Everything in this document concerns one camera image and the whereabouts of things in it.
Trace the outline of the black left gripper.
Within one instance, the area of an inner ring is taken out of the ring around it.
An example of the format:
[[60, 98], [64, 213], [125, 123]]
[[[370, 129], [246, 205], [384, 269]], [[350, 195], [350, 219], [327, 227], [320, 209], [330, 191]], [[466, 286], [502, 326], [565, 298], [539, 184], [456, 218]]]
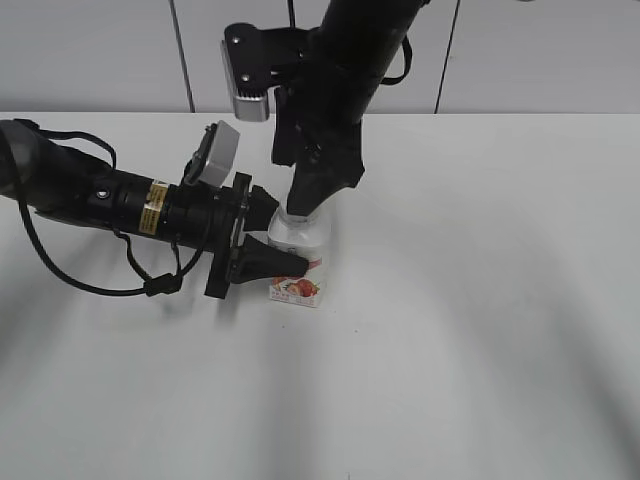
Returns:
[[[229, 290], [227, 270], [232, 237], [241, 214], [246, 212], [244, 231], [267, 231], [280, 206], [259, 185], [253, 185], [249, 193], [251, 180], [250, 175], [237, 173], [230, 187], [182, 183], [170, 190], [167, 210], [169, 238], [180, 246], [213, 254], [205, 286], [208, 297], [223, 299]], [[247, 235], [244, 243], [233, 250], [234, 283], [273, 277], [302, 277], [308, 268], [306, 258], [278, 250], [251, 235]]]

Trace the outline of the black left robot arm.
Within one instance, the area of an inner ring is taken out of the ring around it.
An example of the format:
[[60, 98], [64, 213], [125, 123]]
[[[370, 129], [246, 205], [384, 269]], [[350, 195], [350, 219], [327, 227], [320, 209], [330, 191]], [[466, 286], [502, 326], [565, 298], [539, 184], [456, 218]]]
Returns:
[[[205, 252], [213, 255], [205, 293], [225, 298], [229, 287], [271, 277], [302, 277], [309, 261], [255, 238], [267, 231], [278, 201], [251, 176], [237, 173], [224, 186], [239, 133], [223, 121], [205, 129], [179, 184], [120, 170], [115, 150], [82, 131], [53, 131], [28, 119], [1, 123], [1, 194], [18, 205], [36, 254], [56, 277], [76, 289], [106, 297], [171, 295]], [[89, 285], [58, 267], [44, 248], [32, 216], [113, 233], [131, 245], [134, 235], [166, 242], [187, 261], [158, 276], [147, 272], [127, 248], [126, 258], [142, 284], [134, 289]]]

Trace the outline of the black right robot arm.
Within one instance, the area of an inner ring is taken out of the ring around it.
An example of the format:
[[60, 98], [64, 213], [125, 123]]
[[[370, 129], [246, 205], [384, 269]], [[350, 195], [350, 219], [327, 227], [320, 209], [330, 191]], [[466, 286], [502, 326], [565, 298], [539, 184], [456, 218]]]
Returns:
[[309, 216], [332, 195], [354, 188], [365, 168], [362, 120], [422, 1], [332, 1], [307, 36], [293, 78], [275, 94], [271, 159], [293, 168], [286, 199], [290, 215]]

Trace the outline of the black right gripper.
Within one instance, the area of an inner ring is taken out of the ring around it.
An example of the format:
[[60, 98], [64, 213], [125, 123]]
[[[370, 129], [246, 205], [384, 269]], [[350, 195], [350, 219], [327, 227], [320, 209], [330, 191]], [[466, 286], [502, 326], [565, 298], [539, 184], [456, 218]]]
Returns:
[[362, 116], [368, 74], [345, 64], [276, 64], [272, 162], [294, 169], [286, 212], [310, 216], [363, 173]]

